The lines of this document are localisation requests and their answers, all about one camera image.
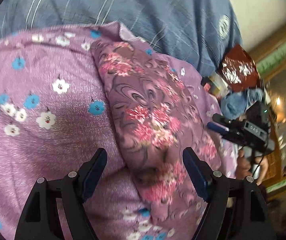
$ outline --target pillow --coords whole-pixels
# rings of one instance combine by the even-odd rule
[[[126,42],[96,42],[91,52],[120,152],[152,222],[181,218],[197,201],[182,162],[183,149],[192,147],[200,159],[220,165],[192,96],[173,66],[156,53]]]

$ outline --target dark red bag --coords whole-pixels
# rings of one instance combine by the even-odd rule
[[[259,74],[255,63],[239,44],[225,55],[220,72],[233,92],[258,87]]]

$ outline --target person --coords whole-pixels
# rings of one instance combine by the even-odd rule
[[[239,150],[237,158],[238,166],[235,171],[235,176],[237,179],[252,176],[254,179],[256,179],[256,184],[258,186],[261,185],[268,170],[268,162],[266,156],[262,156],[261,153],[258,154],[260,156],[256,156],[254,158],[254,165],[251,165],[252,149],[249,147],[243,147]]]

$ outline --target metal screw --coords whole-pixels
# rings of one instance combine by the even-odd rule
[[[36,182],[37,182],[38,184],[41,184],[41,183],[43,183],[44,181],[45,181],[45,179],[44,179],[43,177],[40,177],[40,178],[37,179]]]
[[[215,176],[215,177],[221,177],[222,176],[222,172],[220,172],[220,171],[213,171],[213,175]]]
[[[246,180],[250,183],[252,183],[254,181],[253,177],[251,177],[251,176],[246,176]]]
[[[74,178],[76,175],[77,175],[77,172],[76,172],[76,171],[71,171],[71,172],[68,174],[68,176],[69,176],[70,178]]]

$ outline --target white logo patch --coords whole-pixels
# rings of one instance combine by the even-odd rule
[[[221,39],[225,39],[230,32],[230,19],[223,15],[219,20],[219,33]]]

